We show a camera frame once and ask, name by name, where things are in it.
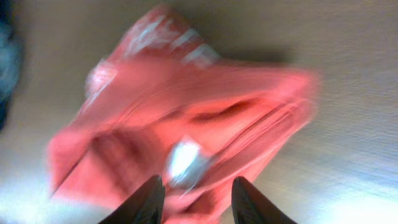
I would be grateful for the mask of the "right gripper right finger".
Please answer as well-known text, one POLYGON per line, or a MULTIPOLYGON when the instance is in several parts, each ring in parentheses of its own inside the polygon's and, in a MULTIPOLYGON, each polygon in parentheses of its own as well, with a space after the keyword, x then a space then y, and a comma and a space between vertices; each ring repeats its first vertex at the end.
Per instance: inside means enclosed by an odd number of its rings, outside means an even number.
POLYGON ((243 176, 233 180, 231 207, 235 224, 297 224, 243 176))

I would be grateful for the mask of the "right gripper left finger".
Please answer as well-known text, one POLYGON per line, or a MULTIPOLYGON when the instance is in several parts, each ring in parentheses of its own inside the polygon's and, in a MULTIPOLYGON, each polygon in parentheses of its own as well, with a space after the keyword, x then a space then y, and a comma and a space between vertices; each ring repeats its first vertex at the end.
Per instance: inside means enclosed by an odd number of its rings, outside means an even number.
POLYGON ((164 200, 161 176, 153 175, 98 224, 161 224, 164 200))

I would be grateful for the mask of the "orange t-shirt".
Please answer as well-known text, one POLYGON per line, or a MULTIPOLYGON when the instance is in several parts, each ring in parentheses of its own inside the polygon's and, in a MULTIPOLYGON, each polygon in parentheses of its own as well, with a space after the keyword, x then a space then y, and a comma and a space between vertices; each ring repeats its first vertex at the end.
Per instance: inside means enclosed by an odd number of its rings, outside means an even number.
POLYGON ((56 197, 117 208, 148 178, 164 223, 218 223, 233 179, 254 180, 315 112, 309 71, 220 59, 167 6, 91 71, 87 99, 48 146, 56 197))

